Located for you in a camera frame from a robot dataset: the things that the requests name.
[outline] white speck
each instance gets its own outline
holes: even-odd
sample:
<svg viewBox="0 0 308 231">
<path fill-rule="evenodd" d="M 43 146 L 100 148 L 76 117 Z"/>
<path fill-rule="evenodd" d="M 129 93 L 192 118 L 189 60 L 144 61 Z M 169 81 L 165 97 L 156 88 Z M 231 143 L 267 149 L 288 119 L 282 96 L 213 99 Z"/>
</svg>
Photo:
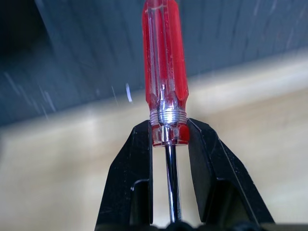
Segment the white speck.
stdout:
<svg viewBox="0 0 308 231">
<path fill-rule="evenodd" d="M 305 13 L 305 10 L 306 10 L 306 5 L 303 7 L 302 11 L 300 12 L 299 14 L 299 17 L 296 21 L 296 25 L 299 23 L 299 21 L 301 20 L 301 18 L 303 17 L 304 13 Z"/>
<path fill-rule="evenodd" d="M 39 90 L 40 90 L 40 93 L 42 94 L 43 99 L 45 100 L 45 102 L 48 103 L 48 100 L 47 100 L 47 98 L 46 98 L 46 96 L 45 96 L 45 94 L 44 94 L 44 92 L 43 92 L 43 90 L 42 90 L 42 88 L 40 86 L 39 86 Z"/>
<path fill-rule="evenodd" d="M 43 0 L 35 0 L 35 2 L 37 3 L 39 7 L 42 7 L 42 8 L 44 7 Z"/>
<path fill-rule="evenodd" d="M 32 98 L 31 98 L 31 101 L 32 101 L 32 104 L 33 104 L 33 106 L 34 106 L 36 112 L 37 112 L 38 114 L 40 114 L 40 110 L 39 110 L 39 108 L 38 108 L 37 102 L 36 102 L 34 99 L 32 99 Z"/>
<path fill-rule="evenodd" d="M 113 92 L 113 94 L 114 94 L 114 97 L 115 97 L 115 102 L 116 102 L 116 104 L 119 106 L 119 104 L 117 103 L 117 100 L 116 100 L 116 94 L 115 94 L 115 90 L 114 90 L 114 87 L 111 85 L 111 89 L 112 89 L 112 92 Z"/>
<path fill-rule="evenodd" d="M 126 84 L 126 94 L 127 94 L 128 101 L 129 101 L 130 103 L 132 103 L 133 100 L 132 100 L 131 95 L 130 95 L 130 89 L 129 89 L 128 83 Z"/>
<path fill-rule="evenodd" d="M 10 83 L 11 87 L 13 88 L 13 90 L 15 91 L 15 93 L 16 93 L 17 95 L 20 95 L 20 92 L 19 92 L 18 88 L 16 87 L 14 81 L 13 81 L 12 78 L 10 77 L 9 73 L 3 72 L 3 74 L 4 74 L 4 76 L 6 77 L 6 79 L 9 81 L 9 83 Z"/>
<path fill-rule="evenodd" d="M 46 113 L 46 111 L 45 111 L 44 106 L 43 106 L 42 104 L 41 104 L 40 106 L 41 106 L 41 108 L 42 108 L 42 110 L 43 110 L 43 113 L 44 113 L 46 119 L 49 120 L 48 115 L 47 115 L 47 113 Z"/>
<path fill-rule="evenodd" d="M 260 0 L 257 0 L 255 8 L 254 8 L 254 16 L 258 14 L 259 5 L 260 5 Z"/>
<path fill-rule="evenodd" d="M 20 92 L 21 92 L 23 98 L 24 98 L 25 101 L 27 102 L 27 104 L 28 104 L 28 105 L 32 105 L 32 103 L 31 103 L 31 101 L 29 100 L 29 98 L 28 98 L 28 96 L 27 96 L 27 94 L 26 94 L 24 88 L 23 88 L 22 86 L 20 86 L 20 85 L 18 85 L 18 88 L 19 88 L 19 90 L 20 90 Z"/>
<path fill-rule="evenodd" d="M 274 0 L 273 5 L 271 6 L 271 10 L 270 10 L 270 14 L 272 14 L 274 12 L 274 10 L 276 9 L 277 6 L 277 0 Z"/>
<path fill-rule="evenodd" d="M 49 103 L 51 109 L 53 110 L 53 112 L 56 112 L 57 110 L 56 110 L 56 108 L 55 108 L 54 105 L 53 105 L 53 102 L 52 102 L 52 100 L 51 100 L 51 97 L 50 97 L 49 93 L 46 92 L 46 91 L 45 91 L 44 93 L 45 93 L 45 95 L 46 95 L 47 102 Z"/>
<path fill-rule="evenodd" d="M 292 38 L 293 38 L 293 34 L 294 34 L 294 30 L 292 28 L 291 33 L 290 33 L 289 38 L 288 38 L 287 46 L 286 46 L 287 49 L 290 47 L 290 44 L 291 44 L 291 41 L 292 41 Z"/>
</svg>

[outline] red screwdriver handle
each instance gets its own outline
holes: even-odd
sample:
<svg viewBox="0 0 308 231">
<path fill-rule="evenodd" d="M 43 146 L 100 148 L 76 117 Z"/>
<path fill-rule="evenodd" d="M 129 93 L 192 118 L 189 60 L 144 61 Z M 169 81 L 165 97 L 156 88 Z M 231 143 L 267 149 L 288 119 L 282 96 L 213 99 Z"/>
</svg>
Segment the red screwdriver handle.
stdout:
<svg viewBox="0 0 308 231">
<path fill-rule="evenodd" d="M 187 144 L 188 86 L 175 0 L 147 0 L 142 12 L 142 30 L 153 145 Z"/>
</svg>

